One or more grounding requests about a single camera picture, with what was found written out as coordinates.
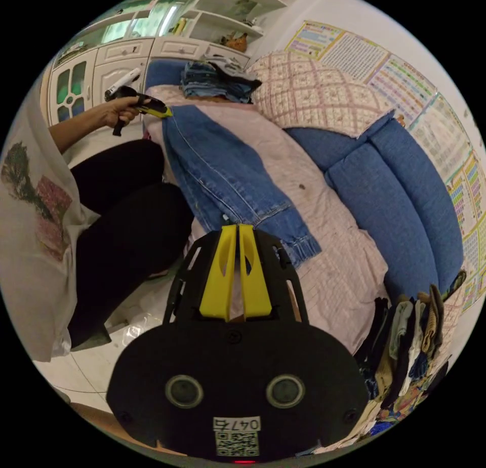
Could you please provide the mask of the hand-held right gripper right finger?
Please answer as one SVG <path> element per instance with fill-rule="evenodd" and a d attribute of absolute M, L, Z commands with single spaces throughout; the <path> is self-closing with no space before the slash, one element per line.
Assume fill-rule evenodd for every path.
<path fill-rule="evenodd" d="M 263 274 L 257 240 L 251 225 L 239 226 L 240 288 L 244 318 L 252 321 L 270 315 L 272 306 Z"/>

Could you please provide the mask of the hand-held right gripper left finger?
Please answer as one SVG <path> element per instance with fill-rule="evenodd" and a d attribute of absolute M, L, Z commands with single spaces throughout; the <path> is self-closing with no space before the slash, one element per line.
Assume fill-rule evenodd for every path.
<path fill-rule="evenodd" d="M 225 322 L 230 319 L 236 238 L 236 225 L 222 227 L 199 307 L 204 318 Z"/>

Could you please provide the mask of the person's left hand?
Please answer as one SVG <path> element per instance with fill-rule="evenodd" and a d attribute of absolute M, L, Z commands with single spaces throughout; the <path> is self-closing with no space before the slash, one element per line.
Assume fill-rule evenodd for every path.
<path fill-rule="evenodd" d="M 129 124 L 139 114 L 138 102 L 138 97 L 123 97 L 98 105 L 95 110 L 99 126 L 114 128 L 119 122 Z"/>

